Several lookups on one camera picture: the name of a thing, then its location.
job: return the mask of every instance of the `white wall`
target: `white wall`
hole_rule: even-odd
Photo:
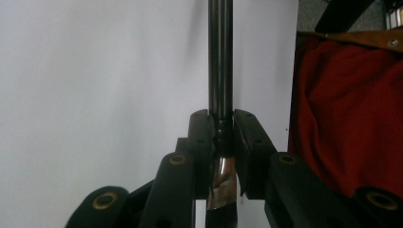
[[[234,107],[279,150],[296,24],[297,0],[234,1]],[[204,108],[206,0],[0,0],[0,227],[63,227],[93,190],[140,187]],[[266,226],[243,201],[240,227]]]

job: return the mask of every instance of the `black tripod leg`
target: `black tripod leg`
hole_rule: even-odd
[[[332,0],[315,28],[316,32],[346,32],[374,0]]]

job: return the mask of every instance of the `red fabric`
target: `red fabric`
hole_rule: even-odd
[[[403,58],[310,38],[296,53],[289,151],[333,190],[403,199]]]

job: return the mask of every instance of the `brass grommet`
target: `brass grommet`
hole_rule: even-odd
[[[104,210],[118,199],[118,195],[114,192],[105,192],[99,195],[95,200],[92,202],[92,207],[97,210]]]
[[[171,164],[183,164],[186,162],[186,157],[184,155],[174,155],[169,159]]]
[[[399,207],[399,204],[390,197],[374,191],[367,193],[367,200],[373,205],[389,211],[395,211]]]
[[[295,164],[297,160],[291,155],[280,155],[278,156],[278,160],[285,164]]]

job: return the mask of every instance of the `metal rod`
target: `metal rod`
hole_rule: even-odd
[[[215,121],[232,120],[232,0],[208,4],[209,109]]]

